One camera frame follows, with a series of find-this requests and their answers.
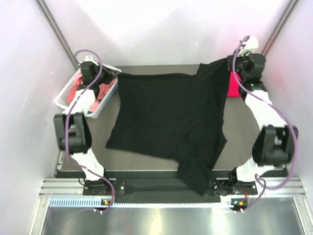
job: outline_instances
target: gray table surface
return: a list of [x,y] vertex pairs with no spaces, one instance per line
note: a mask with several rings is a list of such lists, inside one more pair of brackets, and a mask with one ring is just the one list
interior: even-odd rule
[[[160,74],[182,72],[195,74],[198,65],[129,66],[120,67],[132,74]],[[111,135],[120,107],[118,91],[114,93],[97,119],[88,118],[92,135],[92,149],[99,163],[106,170],[176,170],[178,164],[160,159],[105,147]],[[251,110],[241,98],[228,98],[224,110],[223,132],[227,143],[215,165],[215,169],[233,169],[251,157],[253,144],[258,136],[257,122]],[[81,170],[63,163],[62,170]]]
[[49,208],[42,235],[304,235],[292,198],[264,198],[244,214],[218,208],[113,208],[100,215]]

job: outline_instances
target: metal corner post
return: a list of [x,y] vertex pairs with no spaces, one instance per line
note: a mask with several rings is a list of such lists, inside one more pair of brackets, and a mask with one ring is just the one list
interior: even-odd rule
[[283,29],[283,27],[286,25],[287,20],[289,19],[290,15],[292,14],[293,10],[296,8],[299,0],[290,0],[287,4],[286,9],[284,10],[281,18],[279,19],[275,29],[273,30],[272,34],[270,35],[268,41],[266,42],[263,50],[262,55],[266,56],[269,52],[270,48],[274,44],[276,38],[278,37],[279,33]]
[[38,5],[39,9],[43,13],[45,19],[47,20],[48,24],[50,25],[52,31],[54,32],[54,35],[58,39],[61,47],[63,48],[65,54],[69,58],[70,62],[73,64],[74,68],[77,70],[78,64],[76,62],[76,59],[74,57],[74,54],[70,50],[70,47],[62,34],[61,30],[59,29],[59,26],[57,25],[56,21],[54,20],[47,4],[45,3],[45,0],[35,0],[36,4]]

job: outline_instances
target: red cloth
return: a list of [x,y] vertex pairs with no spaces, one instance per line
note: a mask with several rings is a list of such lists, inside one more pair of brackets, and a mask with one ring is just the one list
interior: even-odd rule
[[236,82],[233,72],[230,73],[229,90],[227,97],[241,97],[238,91],[239,85]]
[[82,77],[82,74],[79,73],[74,78],[74,86],[72,87],[72,89],[69,91],[69,93],[67,95],[67,103],[68,104],[70,104],[75,98],[75,93],[77,91],[77,88],[82,83],[81,77]]

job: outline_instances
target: black mounting bracket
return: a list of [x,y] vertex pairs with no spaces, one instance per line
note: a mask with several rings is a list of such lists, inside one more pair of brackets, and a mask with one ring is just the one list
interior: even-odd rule
[[209,195],[228,196],[228,195],[257,195],[255,181],[242,182],[237,180],[236,169],[228,173],[228,179],[215,179],[209,185]]
[[[115,196],[125,194],[126,180],[110,180],[114,189]],[[86,180],[83,190],[83,195],[86,196],[103,196],[111,195],[111,189],[107,182],[102,179],[99,180]]]

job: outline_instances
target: white wall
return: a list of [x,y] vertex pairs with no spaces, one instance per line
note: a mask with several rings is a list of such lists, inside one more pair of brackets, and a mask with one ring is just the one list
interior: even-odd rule
[[1,1],[0,234],[26,234],[58,153],[52,103],[73,67],[34,0]]
[[264,83],[299,129],[297,171],[313,207],[313,0],[301,0],[267,55]]
[[72,51],[107,64],[208,63],[246,35],[262,50],[288,0],[46,0]]

